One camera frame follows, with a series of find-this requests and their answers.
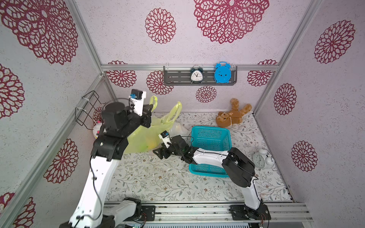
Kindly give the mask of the yellow-green plastic bag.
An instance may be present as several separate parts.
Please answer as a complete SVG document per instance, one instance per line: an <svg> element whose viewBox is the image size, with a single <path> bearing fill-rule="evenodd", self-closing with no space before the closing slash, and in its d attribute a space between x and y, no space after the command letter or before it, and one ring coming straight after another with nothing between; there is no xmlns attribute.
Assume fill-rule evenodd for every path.
<svg viewBox="0 0 365 228"><path fill-rule="evenodd" d="M171 109L171 111L161 117L151 116L151 126L149 128L140 126L132 134L128 136L128 146L126 147L125 154L144 153L153 150L152 143L155 141L161 141L159 134L163 131L169 131L177 120L182 110L181 102Z"/></svg>

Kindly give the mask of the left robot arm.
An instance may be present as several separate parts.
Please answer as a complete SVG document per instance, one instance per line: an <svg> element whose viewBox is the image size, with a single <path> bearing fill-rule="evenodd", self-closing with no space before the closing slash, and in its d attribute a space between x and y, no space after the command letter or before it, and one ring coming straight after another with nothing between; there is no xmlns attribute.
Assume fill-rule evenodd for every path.
<svg viewBox="0 0 365 228"><path fill-rule="evenodd" d="M114 228L116 214L103 214L112 176L128 146L128 136L138 127L149 128L153 104L132 99L130 105L109 102L101 112L103 123L93 143L89 174L78 205L61 228Z"/></svg>

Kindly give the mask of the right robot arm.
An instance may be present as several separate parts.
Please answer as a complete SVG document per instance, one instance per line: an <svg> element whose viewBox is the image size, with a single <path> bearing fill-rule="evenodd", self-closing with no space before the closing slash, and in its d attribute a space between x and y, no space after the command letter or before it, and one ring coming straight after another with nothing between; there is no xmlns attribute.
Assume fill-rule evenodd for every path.
<svg viewBox="0 0 365 228"><path fill-rule="evenodd" d="M223 168L230 180L241 188L244 196L243 205L232 205L229 211L233 220L271 220L268 206L258 196L255 186L255 164L239 149L232 147L228 151L211 151L189 145L182 136L170 137L161 134L163 143L153 153L159 159L171 155L179 156L187 164L207 164Z"/></svg>

